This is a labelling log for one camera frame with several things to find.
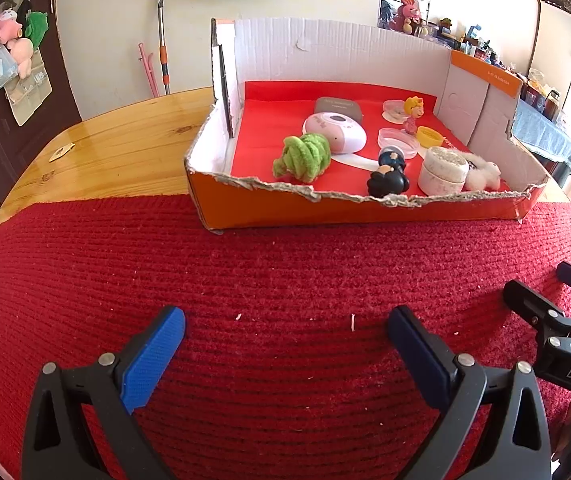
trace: debris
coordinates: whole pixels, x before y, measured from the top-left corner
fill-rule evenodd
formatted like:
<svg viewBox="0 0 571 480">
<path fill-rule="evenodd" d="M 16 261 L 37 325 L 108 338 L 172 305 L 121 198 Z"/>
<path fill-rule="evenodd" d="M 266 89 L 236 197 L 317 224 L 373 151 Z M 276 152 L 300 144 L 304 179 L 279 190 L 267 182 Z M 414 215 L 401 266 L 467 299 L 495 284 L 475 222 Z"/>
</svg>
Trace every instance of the debris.
<svg viewBox="0 0 571 480">
<path fill-rule="evenodd" d="M 58 150 L 56 150 L 56 152 L 54 152 L 52 154 L 50 159 L 48 159 L 48 162 L 54 162 L 58 158 L 63 157 L 66 153 L 68 153 L 73 148 L 74 148 L 74 142 L 71 142 L 70 144 L 66 144 L 65 146 L 60 147 Z"/>
</svg>

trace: wooden table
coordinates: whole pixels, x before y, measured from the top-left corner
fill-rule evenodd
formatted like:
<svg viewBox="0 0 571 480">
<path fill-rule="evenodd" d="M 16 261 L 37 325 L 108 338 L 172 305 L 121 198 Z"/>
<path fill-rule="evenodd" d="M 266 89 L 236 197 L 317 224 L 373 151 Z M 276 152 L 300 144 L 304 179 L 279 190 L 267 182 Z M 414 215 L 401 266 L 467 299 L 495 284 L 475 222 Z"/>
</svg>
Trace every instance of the wooden table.
<svg viewBox="0 0 571 480">
<path fill-rule="evenodd" d="M 213 103 L 211 88 L 118 108 L 60 133 L 30 164 L 0 209 L 0 223 L 38 202 L 185 194 L 183 155 Z M 62 158 L 49 162 L 61 146 Z M 544 202 L 569 202 L 550 179 Z"/>
</svg>

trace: pink plush toy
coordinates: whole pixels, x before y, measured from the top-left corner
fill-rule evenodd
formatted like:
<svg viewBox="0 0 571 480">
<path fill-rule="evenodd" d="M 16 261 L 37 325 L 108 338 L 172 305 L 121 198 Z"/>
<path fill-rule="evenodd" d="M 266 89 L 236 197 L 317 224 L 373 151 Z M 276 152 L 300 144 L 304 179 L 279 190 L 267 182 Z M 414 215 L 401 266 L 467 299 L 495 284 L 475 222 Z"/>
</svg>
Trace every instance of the pink plush toy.
<svg viewBox="0 0 571 480">
<path fill-rule="evenodd" d="M 13 10 L 4 10 L 0 14 L 0 43 L 6 44 L 23 35 L 23 25 L 17 23 L 17 13 Z"/>
<path fill-rule="evenodd" d="M 19 66 L 19 78 L 27 78 L 32 74 L 32 55 L 35 53 L 32 42 L 28 38 L 21 38 L 20 40 L 10 40 L 6 46 L 10 49 L 12 59 Z"/>
<path fill-rule="evenodd" d="M 407 32 L 407 27 L 409 25 L 406 20 L 410 22 L 419 23 L 421 21 L 421 11 L 419 10 L 419 3 L 415 0 L 401 0 L 402 6 L 397 9 L 397 15 L 394 17 L 394 29 L 399 32 L 406 32 L 407 34 L 412 34 L 412 31 Z"/>
</svg>

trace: orange cardboard box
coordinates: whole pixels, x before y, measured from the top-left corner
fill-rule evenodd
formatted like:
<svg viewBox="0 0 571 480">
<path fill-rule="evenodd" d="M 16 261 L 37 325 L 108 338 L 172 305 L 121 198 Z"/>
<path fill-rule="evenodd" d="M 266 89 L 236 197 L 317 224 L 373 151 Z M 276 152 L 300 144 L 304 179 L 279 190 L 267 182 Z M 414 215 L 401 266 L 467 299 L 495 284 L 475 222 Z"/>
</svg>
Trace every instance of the orange cardboard box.
<svg viewBox="0 0 571 480">
<path fill-rule="evenodd" d="M 185 157 L 208 229 L 522 219 L 543 192 L 547 172 L 511 135 L 521 82 L 478 59 L 394 31 L 293 18 L 213 20 L 212 53 L 216 101 Z M 434 115 L 471 152 L 498 165 L 511 190 L 377 199 L 232 176 L 251 81 L 353 82 L 435 96 Z"/>
</svg>

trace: white wall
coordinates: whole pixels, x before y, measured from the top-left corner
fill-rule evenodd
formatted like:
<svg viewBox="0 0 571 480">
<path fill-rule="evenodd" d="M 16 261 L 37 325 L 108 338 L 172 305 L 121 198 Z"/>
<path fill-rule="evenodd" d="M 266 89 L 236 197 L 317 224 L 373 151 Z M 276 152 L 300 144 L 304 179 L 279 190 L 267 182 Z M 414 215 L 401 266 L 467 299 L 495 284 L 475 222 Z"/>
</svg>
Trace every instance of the white wall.
<svg viewBox="0 0 571 480">
<path fill-rule="evenodd" d="M 499 47 L 501 60 L 526 72 L 532 55 L 539 13 L 537 0 L 432 0 L 429 20 L 453 20 L 456 36 L 472 25 L 481 25 L 479 35 Z"/>
<path fill-rule="evenodd" d="M 296 16 L 376 25 L 379 0 L 165 0 L 172 91 L 211 85 L 210 19 Z M 156 0 L 56 0 L 61 47 L 82 118 L 151 97 L 140 41 L 155 53 Z"/>
</svg>

